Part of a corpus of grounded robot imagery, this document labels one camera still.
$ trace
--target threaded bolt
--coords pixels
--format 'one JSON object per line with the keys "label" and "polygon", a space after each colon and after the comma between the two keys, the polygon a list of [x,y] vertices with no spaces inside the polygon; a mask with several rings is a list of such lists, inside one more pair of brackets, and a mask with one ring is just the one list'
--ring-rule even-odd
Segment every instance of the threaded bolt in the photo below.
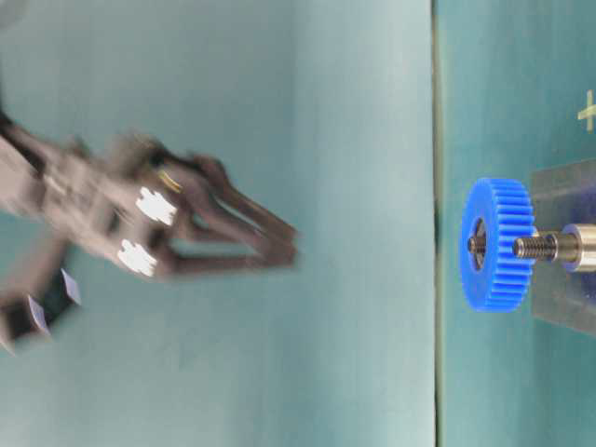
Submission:
{"label": "threaded bolt", "polygon": [[469,251],[471,254],[486,253],[486,237],[472,236],[467,240],[467,251]]}
{"label": "threaded bolt", "polygon": [[554,237],[519,237],[513,243],[513,254],[522,259],[552,260],[557,256]]}

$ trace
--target blue gear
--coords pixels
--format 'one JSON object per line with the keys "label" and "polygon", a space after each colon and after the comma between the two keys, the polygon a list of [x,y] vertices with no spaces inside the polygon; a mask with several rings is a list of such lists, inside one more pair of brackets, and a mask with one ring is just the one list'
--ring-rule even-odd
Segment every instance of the blue gear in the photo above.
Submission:
{"label": "blue gear", "polygon": [[[486,252],[479,266],[467,250],[480,222],[486,233]],[[535,260],[513,254],[518,237],[535,233],[532,202],[520,182],[479,179],[467,198],[459,241],[459,267],[469,305],[483,312],[510,312],[523,300]]]}

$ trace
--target dark edge line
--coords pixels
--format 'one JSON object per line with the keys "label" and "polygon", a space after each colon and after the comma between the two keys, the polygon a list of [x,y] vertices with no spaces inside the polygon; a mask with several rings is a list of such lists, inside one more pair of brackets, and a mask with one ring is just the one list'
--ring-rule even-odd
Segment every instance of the dark edge line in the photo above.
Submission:
{"label": "dark edge line", "polygon": [[433,194],[435,227],[435,445],[440,446],[441,438],[441,377],[442,377],[442,308],[440,294],[440,217],[442,215],[442,109],[440,102],[440,58],[438,2],[430,0],[431,57],[432,57],[432,150],[433,150]]}

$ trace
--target screw thread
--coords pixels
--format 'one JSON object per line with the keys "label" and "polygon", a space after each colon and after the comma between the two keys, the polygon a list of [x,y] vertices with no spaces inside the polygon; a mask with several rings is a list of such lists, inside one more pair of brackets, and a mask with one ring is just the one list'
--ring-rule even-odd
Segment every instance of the screw thread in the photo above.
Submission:
{"label": "screw thread", "polygon": [[549,260],[557,255],[557,243],[552,237],[519,237],[513,254],[522,259]]}

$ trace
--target gear teeth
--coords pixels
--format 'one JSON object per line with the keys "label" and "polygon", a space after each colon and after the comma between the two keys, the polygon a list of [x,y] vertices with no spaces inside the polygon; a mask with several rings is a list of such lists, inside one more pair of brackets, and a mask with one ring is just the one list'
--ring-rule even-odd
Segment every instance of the gear teeth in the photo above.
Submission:
{"label": "gear teeth", "polygon": [[534,233],[532,201],[522,183],[491,180],[495,202],[497,235],[496,270],[487,309],[513,310],[528,291],[534,260],[513,255],[513,242]]}

